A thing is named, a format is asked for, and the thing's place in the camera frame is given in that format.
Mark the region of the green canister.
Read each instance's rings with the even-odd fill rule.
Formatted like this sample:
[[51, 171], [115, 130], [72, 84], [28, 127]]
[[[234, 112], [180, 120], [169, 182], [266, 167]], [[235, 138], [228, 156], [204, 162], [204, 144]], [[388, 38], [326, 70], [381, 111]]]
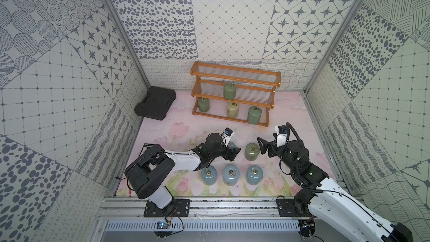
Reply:
[[251, 106], [248, 110], [247, 114], [247, 121], [250, 124], [259, 124], [261, 116], [262, 116], [262, 109], [258, 106]]
[[201, 113], [206, 113], [210, 110], [210, 100], [204, 97], [199, 97], [197, 100], [198, 109]]
[[227, 100], [234, 100], [237, 92], [237, 85], [234, 83], [224, 84], [223, 86], [224, 98]]
[[248, 143], [245, 148], [245, 159], [255, 161], [260, 155], [260, 147], [256, 143]]

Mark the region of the blue canister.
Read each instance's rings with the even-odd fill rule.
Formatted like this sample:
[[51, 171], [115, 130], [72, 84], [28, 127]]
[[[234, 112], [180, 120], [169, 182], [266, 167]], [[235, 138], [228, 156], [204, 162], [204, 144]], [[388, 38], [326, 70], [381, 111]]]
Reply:
[[258, 185], [262, 181], [263, 175], [263, 170], [259, 166], [253, 165], [247, 170], [246, 181], [250, 185]]
[[240, 170], [235, 165], [227, 165], [223, 170], [223, 182], [227, 186], [234, 186], [239, 181]]
[[212, 186], [217, 181], [217, 170], [213, 166], [203, 168], [200, 172], [200, 176], [205, 185]]
[[235, 143], [234, 142], [229, 142], [228, 143], [228, 145], [227, 145], [227, 148], [229, 149], [229, 150], [231, 150], [231, 151], [234, 151], [234, 149], [236, 149], [237, 148], [237, 146], [235, 145]]

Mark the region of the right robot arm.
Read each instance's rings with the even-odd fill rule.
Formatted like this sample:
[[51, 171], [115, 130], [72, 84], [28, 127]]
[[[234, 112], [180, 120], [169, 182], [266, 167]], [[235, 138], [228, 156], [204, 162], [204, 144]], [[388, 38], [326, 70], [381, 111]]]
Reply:
[[269, 142], [258, 138], [260, 152], [278, 157], [301, 188], [295, 195], [298, 213], [309, 213], [352, 242], [411, 242], [413, 234], [402, 223], [392, 224], [342, 189], [309, 159], [309, 150], [290, 123], [280, 125]]

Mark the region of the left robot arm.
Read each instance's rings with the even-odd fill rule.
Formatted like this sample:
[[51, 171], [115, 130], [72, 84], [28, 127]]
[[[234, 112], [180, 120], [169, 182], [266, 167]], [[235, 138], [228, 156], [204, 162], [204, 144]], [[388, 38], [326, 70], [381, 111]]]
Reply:
[[200, 171], [222, 157], [234, 161], [240, 149], [229, 146], [235, 132], [226, 128], [223, 133], [211, 133], [205, 143], [187, 152], [165, 150], [161, 145], [149, 144], [146, 151], [124, 171], [125, 180], [139, 199], [149, 199], [161, 210], [172, 208], [174, 197], [162, 185], [170, 173], [176, 171]]

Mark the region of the wooden three-tier shelf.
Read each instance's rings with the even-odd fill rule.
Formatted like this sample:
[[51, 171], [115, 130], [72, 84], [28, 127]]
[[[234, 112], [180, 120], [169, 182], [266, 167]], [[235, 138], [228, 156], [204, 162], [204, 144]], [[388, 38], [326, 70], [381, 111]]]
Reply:
[[[274, 108], [276, 89], [281, 87], [281, 73], [263, 71], [259, 69], [240, 68], [234, 66], [216, 65], [195, 61], [191, 67], [190, 74], [196, 78], [191, 95], [196, 101], [192, 114], [210, 118], [224, 119], [227, 121], [248, 123], [247, 114], [251, 106], [258, 106], [263, 113], [260, 126], [269, 126], [269, 114]], [[234, 83], [237, 85], [234, 100], [224, 98], [224, 84]], [[201, 113], [198, 109], [199, 97], [215, 101], [210, 107], [215, 107], [221, 102], [235, 102], [240, 104], [239, 114], [236, 118], [227, 116], [227, 109], [222, 111], [211, 111]]]

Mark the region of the yellow-green canister bottom centre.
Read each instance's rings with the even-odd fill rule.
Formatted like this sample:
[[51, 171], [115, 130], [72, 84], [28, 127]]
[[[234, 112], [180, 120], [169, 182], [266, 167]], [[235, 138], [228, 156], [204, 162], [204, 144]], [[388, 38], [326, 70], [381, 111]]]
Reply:
[[227, 102], [227, 116], [236, 118], [239, 114], [240, 104], [235, 102]]

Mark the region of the black plastic tool case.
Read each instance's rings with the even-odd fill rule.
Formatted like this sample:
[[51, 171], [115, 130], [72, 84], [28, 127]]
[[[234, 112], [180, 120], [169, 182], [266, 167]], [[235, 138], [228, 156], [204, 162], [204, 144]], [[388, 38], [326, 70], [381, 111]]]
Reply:
[[134, 108], [134, 112], [141, 117], [162, 121], [175, 99], [174, 90], [151, 86], [145, 98]]

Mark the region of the right controller board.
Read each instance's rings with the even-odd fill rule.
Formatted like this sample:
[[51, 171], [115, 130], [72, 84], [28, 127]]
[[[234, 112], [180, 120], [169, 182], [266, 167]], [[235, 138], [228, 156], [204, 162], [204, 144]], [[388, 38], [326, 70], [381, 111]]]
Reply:
[[315, 227], [314, 220], [307, 220], [301, 223], [299, 234], [302, 237], [310, 238], [314, 235], [315, 230], [316, 230], [316, 227]]

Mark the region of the controller board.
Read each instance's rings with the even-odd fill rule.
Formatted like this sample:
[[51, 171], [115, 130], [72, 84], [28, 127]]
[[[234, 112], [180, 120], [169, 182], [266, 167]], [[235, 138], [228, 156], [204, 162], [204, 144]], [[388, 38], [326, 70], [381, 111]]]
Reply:
[[314, 220], [307, 220], [301, 223], [299, 234], [302, 237], [310, 238], [314, 235], [315, 230], [316, 230], [316, 227], [315, 227]]
[[160, 238], [169, 236], [172, 233], [170, 224], [166, 221], [158, 221], [154, 233]]

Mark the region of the left controller board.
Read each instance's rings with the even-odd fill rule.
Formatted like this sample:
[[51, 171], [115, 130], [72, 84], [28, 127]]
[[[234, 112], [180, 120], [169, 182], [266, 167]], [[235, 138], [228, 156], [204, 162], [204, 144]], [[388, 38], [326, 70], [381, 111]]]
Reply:
[[170, 224], [166, 221], [158, 221], [154, 233], [160, 238], [169, 236], [172, 233]]

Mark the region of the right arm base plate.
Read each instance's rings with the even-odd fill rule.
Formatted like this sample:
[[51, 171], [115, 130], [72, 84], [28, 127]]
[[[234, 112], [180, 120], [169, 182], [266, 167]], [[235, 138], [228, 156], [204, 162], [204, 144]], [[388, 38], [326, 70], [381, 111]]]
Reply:
[[279, 196], [275, 202], [280, 217], [311, 217], [307, 205], [297, 199]]

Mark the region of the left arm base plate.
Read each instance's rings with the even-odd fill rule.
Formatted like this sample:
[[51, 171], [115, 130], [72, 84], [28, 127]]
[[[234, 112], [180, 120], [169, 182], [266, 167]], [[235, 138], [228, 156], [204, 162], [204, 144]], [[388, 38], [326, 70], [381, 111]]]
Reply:
[[152, 201], [147, 201], [144, 217], [188, 217], [190, 199], [173, 199], [166, 207], [158, 208]]

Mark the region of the aluminium mounting rail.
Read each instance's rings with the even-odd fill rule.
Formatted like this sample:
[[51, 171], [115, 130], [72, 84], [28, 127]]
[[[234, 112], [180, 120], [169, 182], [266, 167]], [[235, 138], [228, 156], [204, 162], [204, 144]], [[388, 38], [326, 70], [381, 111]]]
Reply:
[[[176, 197], [190, 199], [190, 210], [185, 220], [191, 219], [257, 219], [282, 218], [279, 216], [275, 200], [278, 197]], [[103, 220], [134, 220], [144, 217], [148, 200], [135, 197], [105, 198], [96, 218]], [[304, 220], [309, 217], [285, 217]]]

